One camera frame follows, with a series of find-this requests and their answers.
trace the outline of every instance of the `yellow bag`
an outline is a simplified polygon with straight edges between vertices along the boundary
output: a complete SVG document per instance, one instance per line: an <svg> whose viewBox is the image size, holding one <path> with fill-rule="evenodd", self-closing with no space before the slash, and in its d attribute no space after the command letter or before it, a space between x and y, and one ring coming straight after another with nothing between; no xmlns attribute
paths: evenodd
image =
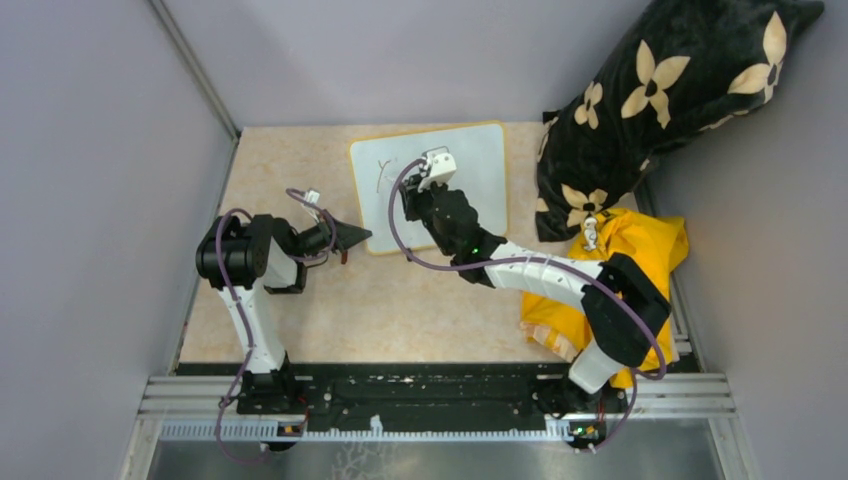
<svg viewBox="0 0 848 480"><path fill-rule="evenodd" d="M625 208L607 210L595 217L598 221L595 226L597 248L587 251L588 242L581 234L566 256L575 260L608 260L614 253L629 255L668 299L671 271L689 254L683 218L653 218ZM567 362L573 361L592 340L592 330L582 313L530 293L525 293L522 300L521 328L528 341L546 346ZM673 342L671 322L666 321L657 343L667 360L674 356ZM641 369L658 367L656 352L651 349ZM633 386L626 370L613 376L610 384L616 388Z"/></svg>

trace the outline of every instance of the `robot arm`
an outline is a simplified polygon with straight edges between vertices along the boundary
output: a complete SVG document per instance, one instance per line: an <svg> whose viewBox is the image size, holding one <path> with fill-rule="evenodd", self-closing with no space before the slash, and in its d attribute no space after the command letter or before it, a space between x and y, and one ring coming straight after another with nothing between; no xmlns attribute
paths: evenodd
<svg viewBox="0 0 848 480"><path fill-rule="evenodd" d="M625 366L641 365L649 340L602 289L618 295L654 337L670 305L632 258L615 254L605 262L577 261L515 245L481 227L465 194L448 188L456 162L446 148L425 152L419 163L419 172L400 189L406 220L421 221L451 265L479 265L459 271L462 278L541 295L586 315L593 340L569 369L571 382L593 394Z"/></svg>

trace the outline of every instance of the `whiteboard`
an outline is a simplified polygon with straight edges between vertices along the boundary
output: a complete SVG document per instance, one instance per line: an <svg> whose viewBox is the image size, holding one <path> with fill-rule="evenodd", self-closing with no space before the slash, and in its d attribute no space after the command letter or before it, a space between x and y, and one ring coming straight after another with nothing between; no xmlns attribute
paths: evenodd
<svg viewBox="0 0 848 480"><path fill-rule="evenodd" d="M479 213L480 225L495 235L506 235L506 147L503 125L498 122L457 125L437 130L355 140L350 161L362 226L373 235L365 242L372 255L399 252L389 230L387 212L392 185L401 170L426 150L448 147L457 171L451 189L465 192ZM400 194L394 206L395 224L407 247L435 247L421 222L407 222Z"/></svg>

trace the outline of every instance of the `wall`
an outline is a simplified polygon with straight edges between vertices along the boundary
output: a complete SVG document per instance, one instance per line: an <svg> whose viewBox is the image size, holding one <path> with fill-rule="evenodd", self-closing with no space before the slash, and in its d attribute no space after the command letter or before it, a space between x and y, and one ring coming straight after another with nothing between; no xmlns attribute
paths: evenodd
<svg viewBox="0 0 848 480"><path fill-rule="evenodd" d="M239 126L540 120L647 3L167 1Z"/></svg>
<svg viewBox="0 0 848 480"><path fill-rule="evenodd" d="M0 477L117 475L228 152L144 2L0 4Z"/></svg>
<svg viewBox="0 0 848 480"><path fill-rule="evenodd" d="M696 331L769 480L844 478L848 2L826 3L772 103L651 179L663 213L688 219Z"/></svg>

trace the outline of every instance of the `floral pillow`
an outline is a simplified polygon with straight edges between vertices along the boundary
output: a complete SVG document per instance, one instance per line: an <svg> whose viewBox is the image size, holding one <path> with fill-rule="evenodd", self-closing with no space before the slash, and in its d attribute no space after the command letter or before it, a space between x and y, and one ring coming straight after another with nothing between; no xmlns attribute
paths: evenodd
<svg viewBox="0 0 848 480"><path fill-rule="evenodd" d="M656 155L766 103L819 1L654 0L586 90L546 112L536 183L541 241L568 240Z"/></svg>

